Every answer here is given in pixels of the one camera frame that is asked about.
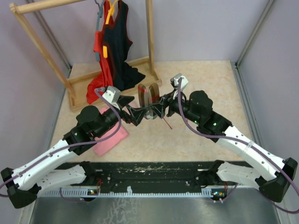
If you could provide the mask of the brown glasses case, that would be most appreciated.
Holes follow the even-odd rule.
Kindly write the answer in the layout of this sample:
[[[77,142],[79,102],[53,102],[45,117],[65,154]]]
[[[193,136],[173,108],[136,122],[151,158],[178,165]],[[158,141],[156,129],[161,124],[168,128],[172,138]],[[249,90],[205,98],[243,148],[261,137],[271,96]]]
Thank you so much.
[[[143,84],[138,85],[138,99],[140,107],[147,107],[159,101],[160,93],[157,83],[146,87]]]

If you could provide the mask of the pink shirt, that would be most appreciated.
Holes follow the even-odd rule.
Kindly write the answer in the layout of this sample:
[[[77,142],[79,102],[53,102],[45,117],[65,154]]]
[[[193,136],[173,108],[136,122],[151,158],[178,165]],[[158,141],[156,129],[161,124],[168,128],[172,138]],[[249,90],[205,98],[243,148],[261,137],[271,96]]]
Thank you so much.
[[[107,109],[108,109],[108,107],[101,108],[100,113],[102,114]],[[117,126],[118,126],[118,123],[111,130],[109,130],[107,133],[105,133],[101,138],[95,138],[95,140],[100,140],[102,138],[108,137],[117,129]],[[118,130],[118,132],[116,134],[114,134],[112,137],[110,137],[109,139],[107,139],[105,141],[101,141],[101,142],[97,143],[93,147],[93,151],[95,152],[96,155],[103,156],[104,154],[106,154],[108,151],[110,151],[112,148],[114,148],[118,143],[120,143],[123,139],[125,139],[128,136],[129,136],[129,133],[127,132],[127,130],[123,126],[121,126],[121,128]]]

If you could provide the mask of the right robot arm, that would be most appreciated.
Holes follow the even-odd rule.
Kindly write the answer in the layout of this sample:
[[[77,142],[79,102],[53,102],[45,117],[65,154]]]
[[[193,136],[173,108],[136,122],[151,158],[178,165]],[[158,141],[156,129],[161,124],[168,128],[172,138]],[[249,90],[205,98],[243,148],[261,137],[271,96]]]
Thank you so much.
[[[197,128],[191,131],[230,149],[250,165],[241,167],[216,161],[208,176],[211,183],[218,185],[224,181],[247,185],[276,203],[282,202],[294,184],[298,163],[293,158],[278,157],[247,138],[231,121],[213,111],[213,102],[204,91],[192,92],[189,99],[185,99],[182,92],[174,91],[162,97],[155,96],[149,104],[160,117],[177,113],[186,125],[193,122]]]

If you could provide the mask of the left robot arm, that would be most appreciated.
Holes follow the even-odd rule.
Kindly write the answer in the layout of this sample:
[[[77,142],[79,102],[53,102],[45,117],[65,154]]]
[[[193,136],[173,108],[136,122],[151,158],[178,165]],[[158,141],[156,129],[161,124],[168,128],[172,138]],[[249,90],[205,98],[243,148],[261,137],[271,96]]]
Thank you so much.
[[[59,170],[65,162],[86,152],[97,143],[114,135],[105,134],[116,127],[120,129],[122,121],[139,125],[149,107],[133,108],[129,103],[134,97],[121,96],[115,103],[109,103],[101,113],[93,105],[86,106],[76,117],[77,124],[53,147],[19,168],[6,168],[1,171],[3,184],[13,207],[24,208],[33,203],[40,195],[52,189],[68,185],[92,185],[97,173],[92,164],[83,161],[69,169]]]

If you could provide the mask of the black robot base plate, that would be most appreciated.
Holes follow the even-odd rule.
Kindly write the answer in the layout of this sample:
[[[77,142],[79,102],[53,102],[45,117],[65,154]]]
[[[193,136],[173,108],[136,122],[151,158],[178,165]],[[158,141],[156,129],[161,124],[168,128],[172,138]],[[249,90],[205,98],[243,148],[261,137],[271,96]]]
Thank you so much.
[[[99,187],[101,193],[137,194],[200,193],[207,186],[232,186],[209,171],[210,161],[93,162],[95,177],[83,186]]]

